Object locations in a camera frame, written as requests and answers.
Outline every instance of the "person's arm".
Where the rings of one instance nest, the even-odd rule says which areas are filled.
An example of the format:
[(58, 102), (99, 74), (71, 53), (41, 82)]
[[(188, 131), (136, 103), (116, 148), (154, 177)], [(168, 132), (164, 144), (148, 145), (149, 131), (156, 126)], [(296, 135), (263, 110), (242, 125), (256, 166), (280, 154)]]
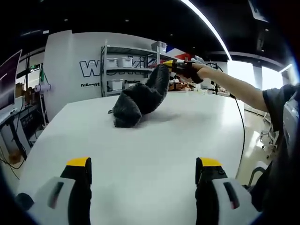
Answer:
[(198, 69), (200, 78), (209, 78), (249, 106), (268, 112), (261, 90), (253, 87), (249, 83), (236, 79), (204, 64), (194, 63), (193, 67)]

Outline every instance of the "gray fluffy cloth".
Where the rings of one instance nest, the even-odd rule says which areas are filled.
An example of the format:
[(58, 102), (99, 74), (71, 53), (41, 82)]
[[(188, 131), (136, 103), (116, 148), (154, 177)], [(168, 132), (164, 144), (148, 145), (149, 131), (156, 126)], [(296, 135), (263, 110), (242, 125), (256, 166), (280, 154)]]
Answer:
[(168, 67), (159, 64), (150, 74), (145, 84), (136, 83), (123, 90), (112, 110), (117, 128), (135, 126), (142, 115), (153, 112), (167, 95), (169, 88)]

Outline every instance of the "person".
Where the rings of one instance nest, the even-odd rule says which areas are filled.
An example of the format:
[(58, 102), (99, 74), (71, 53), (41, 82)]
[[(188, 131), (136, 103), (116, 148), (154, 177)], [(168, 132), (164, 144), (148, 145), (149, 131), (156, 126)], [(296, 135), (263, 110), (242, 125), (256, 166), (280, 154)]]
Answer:
[(197, 74), (201, 79), (211, 79), (237, 99), (253, 108), (270, 114), (274, 130), (280, 133), (277, 148), (278, 154), (250, 193), (252, 204), (258, 211), (269, 209), (274, 212), (274, 210), (278, 210), (278, 204), (285, 202), (288, 197), (286, 185), (291, 180), (295, 180), (295, 178), (291, 177), (292, 173), (290, 173), (291, 167), (289, 165), (291, 155), (288, 153), (283, 135), (283, 109), (285, 103), (295, 94), (299, 86), (287, 84), (280, 89), (274, 88), (261, 91), (249, 83), (204, 64), (194, 63), (193, 67), (198, 70)]

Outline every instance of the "floor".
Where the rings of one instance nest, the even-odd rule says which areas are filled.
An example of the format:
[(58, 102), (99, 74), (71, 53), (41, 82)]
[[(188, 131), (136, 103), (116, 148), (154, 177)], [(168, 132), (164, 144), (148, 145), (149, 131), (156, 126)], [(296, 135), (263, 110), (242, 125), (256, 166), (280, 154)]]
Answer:
[[(237, 175), (237, 180), (241, 184), (248, 184), (252, 170), (254, 169), (257, 161), (263, 161), (266, 164), (271, 162), (272, 157), (267, 159), (269, 152), (265, 152), (262, 149), (263, 143), (260, 140), (260, 132), (263, 129), (265, 129), (265, 125), (263, 123), (262, 116), (245, 111), (245, 148)], [(7, 178), (8, 185), (11, 187), (13, 193), (16, 194), (19, 180), (14, 176), (8, 165), (3, 165), (2, 168)], [(22, 168), (23, 166), (21, 166), (19, 170), (14, 170), (18, 177), (20, 177), (22, 174)], [(260, 172), (255, 174), (252, 184), (256, 183), (260, 175)]]

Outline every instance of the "ceiling light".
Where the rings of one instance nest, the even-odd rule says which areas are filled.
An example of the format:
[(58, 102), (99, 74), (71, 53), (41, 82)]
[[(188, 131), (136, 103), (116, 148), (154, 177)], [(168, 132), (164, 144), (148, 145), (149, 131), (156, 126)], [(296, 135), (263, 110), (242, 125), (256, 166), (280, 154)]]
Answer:
[(191, 10), (193, 10), (199, 17), (200, 19), (203, 20), (203, 22), (208, 26), (208, 28), (211, 30), (211, 32), (215, 35), (215, 37), (217, 38), (217, 40), (219, 41), (219, 43), (221, 44), (221, 46), (223, 47), (228, 59), (230, 61), (232, 61), (232, 58), (229, 54), (229, 51), (227, 50), (227, 47), (225, 46), (224, 41), (222, 40), (222, 38), (220, 37), (220, 35), (218, 34), (217, 30), (213, 27), (213, 25), (209, 22), (209, 20), (205, 17), (205, 15), (200, 12), (200, 10), (189, 0), (181, 0), (184, 4), (186, 4), (186, 6), (188, 6)]
[(282, 70), (279, 71), (279, 73), (283, 73), (284, 71), (286, 71), (288, 68), (290, 68), (292, 66), (292, 63), (290, 65), (288, 65), (287, 67), (284, 67)]

